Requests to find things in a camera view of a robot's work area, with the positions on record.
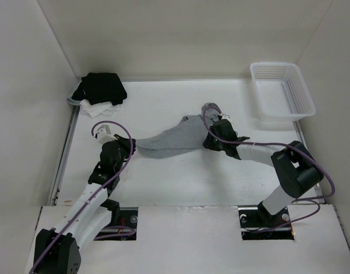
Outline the grey tank top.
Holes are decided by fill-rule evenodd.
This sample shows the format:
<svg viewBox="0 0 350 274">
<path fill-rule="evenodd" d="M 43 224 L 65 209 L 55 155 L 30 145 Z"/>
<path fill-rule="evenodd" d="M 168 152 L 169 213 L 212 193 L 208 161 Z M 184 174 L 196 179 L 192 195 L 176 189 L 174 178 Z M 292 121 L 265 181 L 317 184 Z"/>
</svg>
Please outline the grey tank top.
<svg viewBox="0 0 350 274">
<path fill-rule="evenodd" d="M 208 134 L 206 126 L 218 121 L 220 114 L 217 104 L 206 103 L 199 115 L 186 115 L 178 125 L 157 136 L 137 139 L 136 149 L 151 159 L 165 159 L 201 149 Z"/>
</svg>

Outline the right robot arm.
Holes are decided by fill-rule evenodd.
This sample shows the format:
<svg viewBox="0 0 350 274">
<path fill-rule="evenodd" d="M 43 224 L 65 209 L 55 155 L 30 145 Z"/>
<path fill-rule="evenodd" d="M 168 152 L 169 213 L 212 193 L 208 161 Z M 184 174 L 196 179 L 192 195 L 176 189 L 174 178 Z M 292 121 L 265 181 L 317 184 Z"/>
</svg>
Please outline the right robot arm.
<svg viewBox="0 0 350 274">
<path fill-rule="evenodd" d="M 257 219 L 268 226 L 277 220 L 277 214 L 322 181 L 324 174 L 312 163 L 313 158 L 299 141 L 282 144 L 251 142 L 247 136 L 237 136 L 230 121 L 222 119 L 209 127 L 203 147 L 224 151 L 237 160 L 250 160 L 275 169 L 279 186 L 258 205 Z"/>
</svg>

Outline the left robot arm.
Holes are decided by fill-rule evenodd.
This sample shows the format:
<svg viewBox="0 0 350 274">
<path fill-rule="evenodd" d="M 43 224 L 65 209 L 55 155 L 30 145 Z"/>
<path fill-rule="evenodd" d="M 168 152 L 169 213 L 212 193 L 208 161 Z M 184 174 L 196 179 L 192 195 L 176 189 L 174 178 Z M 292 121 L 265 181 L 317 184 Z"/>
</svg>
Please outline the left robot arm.
<svg viewBox="0 0 350 274">
<path fill-rule="evenodd" d="M 119 204 L 109 197 L 134 152 L 133 138 L 115 135 L 102 145 L 81 196 L 56 225 L 38 232 L 30 273 L 78 273 L 83 250 L 105 226 L 120 221 Z"/>
</svg>

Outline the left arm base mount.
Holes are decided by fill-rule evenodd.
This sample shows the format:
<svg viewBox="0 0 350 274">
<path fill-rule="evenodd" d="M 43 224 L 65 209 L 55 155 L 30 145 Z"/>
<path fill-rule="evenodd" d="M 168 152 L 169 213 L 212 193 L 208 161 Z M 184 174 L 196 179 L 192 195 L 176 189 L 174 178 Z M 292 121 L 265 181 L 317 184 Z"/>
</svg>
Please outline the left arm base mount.
<svg viewBox="0 0 350 274">
<path fill-rule="evenodd" d="M 138 225 L 138 208 L 123 208 L 119 202 L 106 200 L 102 207 L 111 212 L 111 221 L 94 240 L 96 241 L 135 241 Z"/>
</svg>

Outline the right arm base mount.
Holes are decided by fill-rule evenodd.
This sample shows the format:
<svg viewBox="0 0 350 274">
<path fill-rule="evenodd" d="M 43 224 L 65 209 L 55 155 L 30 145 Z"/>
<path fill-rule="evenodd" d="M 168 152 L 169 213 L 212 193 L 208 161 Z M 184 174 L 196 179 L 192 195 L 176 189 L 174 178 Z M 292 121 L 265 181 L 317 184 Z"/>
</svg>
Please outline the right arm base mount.
<svg viewBox="0 0 350 274">
<path fill-rule="evenodd" d="M 287 207 L 276 215 L 263 212 L 256 205 L 238 207 L 241 236 L 243 240 L 294 240 Z"/>
</svg>

